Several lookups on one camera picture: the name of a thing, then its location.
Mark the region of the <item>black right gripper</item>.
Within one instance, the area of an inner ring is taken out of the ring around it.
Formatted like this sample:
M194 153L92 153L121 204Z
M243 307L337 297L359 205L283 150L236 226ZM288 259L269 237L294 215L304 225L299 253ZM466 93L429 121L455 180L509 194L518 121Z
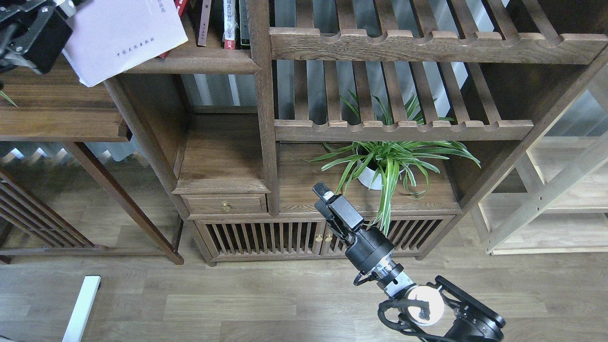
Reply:
M322 181L313 186L313 193L319 197L315 207L347 247L345 255L357 270L387 274L394 268L394 245L378 228L365 228L362 216L343 195L336 196Z

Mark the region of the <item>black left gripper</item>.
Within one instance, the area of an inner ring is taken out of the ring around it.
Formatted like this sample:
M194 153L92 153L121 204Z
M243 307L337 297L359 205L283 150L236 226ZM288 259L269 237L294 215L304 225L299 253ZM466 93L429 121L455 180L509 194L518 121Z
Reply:
M3 0L0 5L0 65L7 72L28 67L47 74L73 30L73 17L85 0Z

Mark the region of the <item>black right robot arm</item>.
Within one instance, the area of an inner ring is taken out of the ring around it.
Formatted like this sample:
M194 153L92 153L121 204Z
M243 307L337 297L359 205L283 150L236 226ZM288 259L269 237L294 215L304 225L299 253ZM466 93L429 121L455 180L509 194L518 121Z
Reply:
M394 245L363 218L343 196L323 183L313 186L315 204L330 229L347 247L345 255L359 271L356 286L376 281L387 295L378 317L389 329L422 342L501 342L505 320L442 276L417 285L391 255Z

